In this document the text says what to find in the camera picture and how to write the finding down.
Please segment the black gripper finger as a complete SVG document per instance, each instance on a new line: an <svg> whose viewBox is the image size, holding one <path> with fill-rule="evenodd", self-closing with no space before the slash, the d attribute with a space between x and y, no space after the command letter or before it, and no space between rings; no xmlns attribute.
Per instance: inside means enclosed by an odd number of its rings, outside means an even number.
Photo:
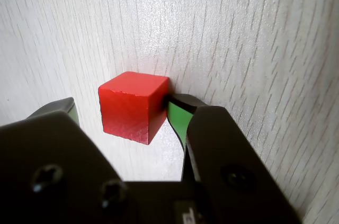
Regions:
<svg viewBox="0 0 339 224"><path fill-rule="evenodd" d="M1 223L118 223L125 194L73 98L1 127Z"/></svg>
<svg viewBox="0 0 339 224"><path fill-rule="evenodd" d="M167 97L167 118L186 147L197 206L207 223L299 223L229 112L189 94Z"/></svg>

